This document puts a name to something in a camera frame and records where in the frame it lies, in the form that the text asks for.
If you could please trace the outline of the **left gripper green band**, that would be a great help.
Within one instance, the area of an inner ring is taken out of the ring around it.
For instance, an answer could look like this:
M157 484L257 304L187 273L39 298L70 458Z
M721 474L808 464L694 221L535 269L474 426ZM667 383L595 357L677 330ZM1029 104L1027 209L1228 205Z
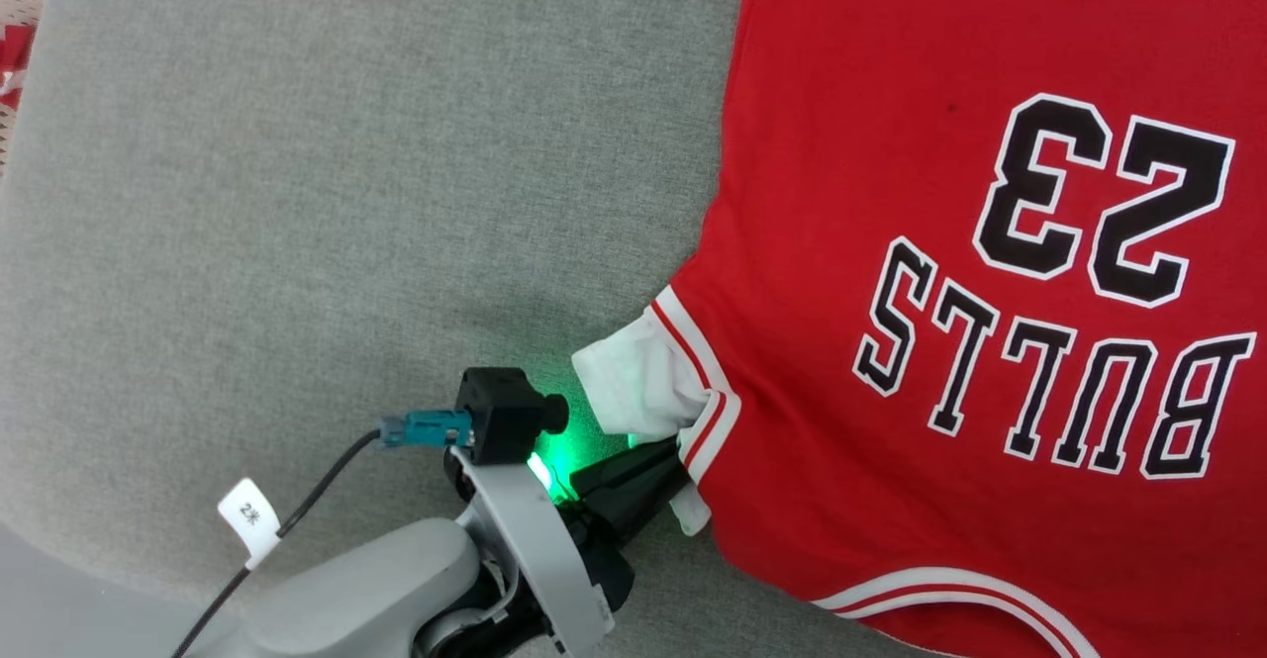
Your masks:
M685 487L675 437L661 437L570 474L582 505L557 506L526 464L478 465L468 449L443 456L466 501L457 519L504 581L489 609L443 638L443 657L511 657L547 639L556 657L595 657L634 590L626 545Z

